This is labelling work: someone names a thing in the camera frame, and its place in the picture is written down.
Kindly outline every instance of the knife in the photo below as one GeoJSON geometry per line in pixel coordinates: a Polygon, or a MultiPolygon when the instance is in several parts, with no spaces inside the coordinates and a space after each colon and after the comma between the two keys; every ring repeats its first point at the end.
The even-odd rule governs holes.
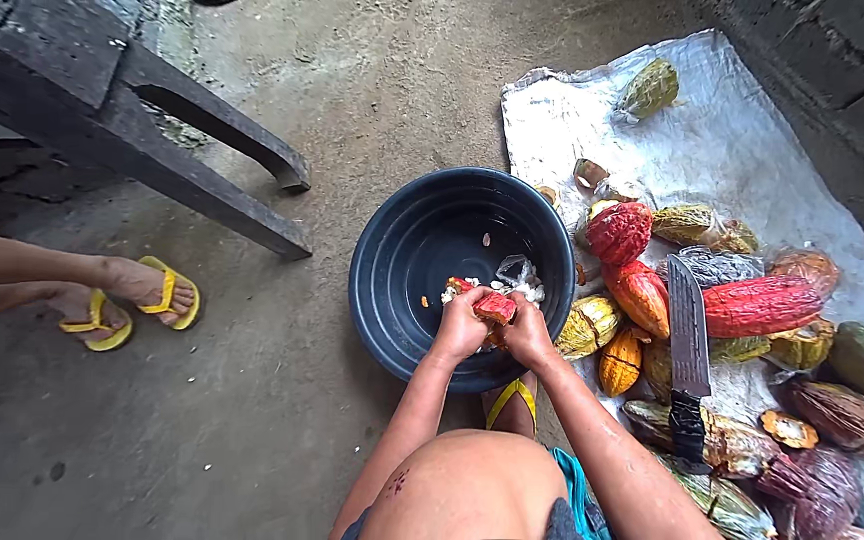
{"type": "Polygon", "coordinates": [[[678,470],[690,475],[713,472],[702,457],[706,427],[699,404],[709,387],[709,338],[702,290],[689,267],[668,255],[669,327],[672,339],[672,409],[669,427],[678,470]]]}

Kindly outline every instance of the black taped handle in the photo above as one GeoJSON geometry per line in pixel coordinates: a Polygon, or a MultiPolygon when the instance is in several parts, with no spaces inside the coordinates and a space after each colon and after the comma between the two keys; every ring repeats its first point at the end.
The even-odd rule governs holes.
{"type": "Polygon", "coordinates": [[[672,429],[672,444],[678,470],[690,475],[707,475],[713,472],[702,457],[706,445],[706,427],[699,412],[700,399],[682,390],[672,390],[672,409],[669,411],[669,427],[672,429]]]}

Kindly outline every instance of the yellow flip-flop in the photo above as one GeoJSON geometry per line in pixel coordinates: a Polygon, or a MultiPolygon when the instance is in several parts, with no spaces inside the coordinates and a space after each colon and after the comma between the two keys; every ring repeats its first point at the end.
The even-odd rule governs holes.
{"type": "Polygon", "coordinates": [[[502,408],[505,407],[505,404],[509,403],[509,398],[514,394],[522,396],[522,399],[525,400],[525,405],[529,407],[529,412],[532,413],[532,436],[535,437],[539,431],[539,422],[536,419],[536,399],[532,396],[529,387],[522,382],[521,378],[510,382],[505,387],[505,390],[502,390],[502,393],[499,394],[498,399],[495,400],[495,404],[488,411],[488,416],[486,416],[486,430],[489,431],[492,429],[493,424],[496,423],[496,419],[498,418],[498,413],[502,412],[502,408]]]}
{"type": "Polygon", "coordinates": [[[115,329],[112,326],[102,324],[102,305],[108,300],[106,293],[102,292],[102,289],[92,289],[92,296],[88,302],[88,316],[91,321],[87,323],[67,323],[65,320],[62,320],[58,323],[58,327],[66,334],[78,334],[93,330],[108,330],[113,332],[111,336],[104,339],[83,341],[88,350],[95,351],[96,353],[111,351],[121,347],[129,339],[129,336],[132,335],[132,317],[119,307],[119,312],[126,316],[126,325],[115,329]]]}
{"type": "Polygon", "coordinates": [[[173,330],[185,330],[189,328],[189,326],[191,326],[195,321],[196,315],[199,314],[199,306],[202,304],[202,295],[199,294],[199,288],[192,282],[192,279],[176,272],[170,268],[168,264],[150,254],[138,259],[138,262],[150,266],[155,270],[161,270],[165,274],[165,277],[162,279],[162,301],[158,305],[139,305],[138,309],[141,310],[142,313],[176,313],[176,311],[171,307],[172,291],[176,286],[176,278],[179,278],[192,286],[192,292],[194,295],[192,297],[192,305],[189,305],[189,310],[186,311],[184,315],[179,316],[170,326],[173,330]]]}

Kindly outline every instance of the black plastic basin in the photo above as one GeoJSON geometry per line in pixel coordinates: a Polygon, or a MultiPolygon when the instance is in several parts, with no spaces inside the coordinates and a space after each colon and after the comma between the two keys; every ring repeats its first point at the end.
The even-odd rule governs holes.
{"type": "MultiPolygon", "coordinates": [[[[488,285],[498,264],[516,254],[532,261],[545,285],[541,309],[555,339],[569,316],[575,263],[551,204],[524,181],[493,169],[443,169],[409,182],[368,220],[352,256],[348,300],[366,348],[408,381],[438,330],[449,276],[488,285]]],[[[484,392],[525,371],[508,352],[473,354],[459,364],[449,390],[484,392]]]]}

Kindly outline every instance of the hand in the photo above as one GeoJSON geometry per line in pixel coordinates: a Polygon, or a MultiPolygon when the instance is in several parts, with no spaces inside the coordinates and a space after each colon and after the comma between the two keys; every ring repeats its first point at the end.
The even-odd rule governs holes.
{"type": "Polygon", "coordinates": [[[559,357],[546,328],[546,316],[534,303],[525,300],[521,292],[513,292],[515,316],[508,325],[497,330],[511,355],[523,366],[535,370],[544,362],[559,357]]]}
{"type": "Polygon", "coordinates": [[[493,289],[486,286],[475,287],[445,305],[427,358],[437,359],[455,369],[459,362],[472,356],[482,346],[492,323],[483,322],[475,316],[473,304],[491,292],[493,289]]]}

